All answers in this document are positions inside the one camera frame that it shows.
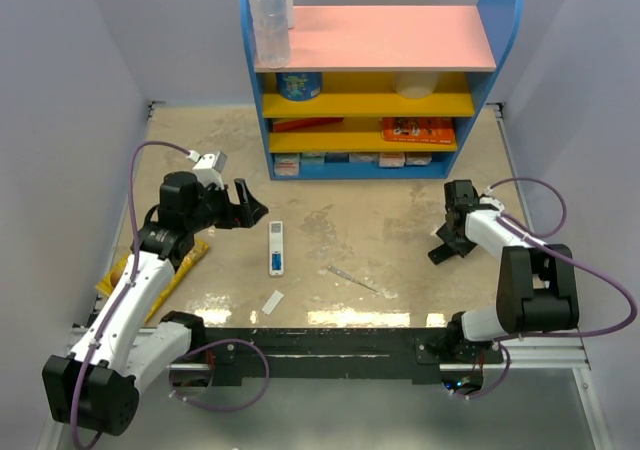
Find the black remote control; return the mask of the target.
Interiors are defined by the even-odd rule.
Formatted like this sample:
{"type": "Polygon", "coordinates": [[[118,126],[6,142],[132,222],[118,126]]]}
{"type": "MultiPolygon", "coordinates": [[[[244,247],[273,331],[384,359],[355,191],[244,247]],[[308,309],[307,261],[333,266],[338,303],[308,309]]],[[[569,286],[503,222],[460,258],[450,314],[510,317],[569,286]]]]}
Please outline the black remote control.
{"type": "Polygon", "coordinates": [[[434,265],[440,265],[441,263],[456,255],[457,252],[454,248],[446,243],[442,243],[428,253],[428,258],[434,265]]]}

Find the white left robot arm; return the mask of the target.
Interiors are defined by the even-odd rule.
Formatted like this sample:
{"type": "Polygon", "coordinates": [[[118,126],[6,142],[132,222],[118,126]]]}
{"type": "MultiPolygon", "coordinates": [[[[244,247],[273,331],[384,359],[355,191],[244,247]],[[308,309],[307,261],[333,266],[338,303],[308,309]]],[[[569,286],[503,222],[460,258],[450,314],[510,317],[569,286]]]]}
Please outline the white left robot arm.
{"type": "Polygon", "coordinates": [[[198,232],[252,228],[268,214],[245,180],[237,178],[234,185],[237,202],[230,200],[226,185],[204,184],[187,171],[167,174],[107,303],[67,355],[46,361],[42,377],[52,418],[69,425],[74,437],[82,429],[121,435],[143,391],[166,366],[205,355],[204,321],[184,312],[167,314],[141,346],[134,341],[198,232]]]}

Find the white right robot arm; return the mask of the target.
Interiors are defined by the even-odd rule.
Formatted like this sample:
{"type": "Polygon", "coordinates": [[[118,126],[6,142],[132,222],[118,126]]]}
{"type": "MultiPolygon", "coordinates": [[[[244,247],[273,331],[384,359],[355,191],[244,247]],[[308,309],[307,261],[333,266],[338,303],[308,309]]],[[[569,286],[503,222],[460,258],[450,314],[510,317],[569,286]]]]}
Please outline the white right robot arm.
{"type": "Polygon", "coordinates": [[[571,250],[549,245],[506,218],[505,207],[469,180],[444,184],[445,222],[437,230],[441,245],[428,253],[435,265],[483,248],[499,263],[496,302],[454,314],[444,335],[431,345],[459,363],[481,346],[511,335],[573,330],[579,322],[571,250]]]}

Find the white remote control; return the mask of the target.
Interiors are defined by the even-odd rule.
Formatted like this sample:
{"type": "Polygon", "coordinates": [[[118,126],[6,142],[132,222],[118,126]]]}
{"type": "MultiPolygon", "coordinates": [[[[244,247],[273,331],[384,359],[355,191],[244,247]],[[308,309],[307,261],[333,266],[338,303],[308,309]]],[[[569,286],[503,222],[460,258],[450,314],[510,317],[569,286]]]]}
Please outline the white remote control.
{"type": "Polygon", "coordinates": [[[269,275],[272,277],[284,274],[284,230],[281,221],[271,221],[269,223],[269,275]],[[272,254],[280,253],[282,257],[282,270],[272,270],[272,254]]]}

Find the white battery cover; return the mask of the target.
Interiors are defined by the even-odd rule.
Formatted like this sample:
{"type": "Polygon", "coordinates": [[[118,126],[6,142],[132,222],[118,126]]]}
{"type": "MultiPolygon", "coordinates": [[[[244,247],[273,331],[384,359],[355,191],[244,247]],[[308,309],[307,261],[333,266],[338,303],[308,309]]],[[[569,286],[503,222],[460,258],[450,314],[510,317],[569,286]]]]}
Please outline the white battery cover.
{"type": "Polygon", "coordinates": [[[275,290],[263,305],[262,312],[265,315],[271,315],[283,298],[284,294],[280,291],[275,290]]]}

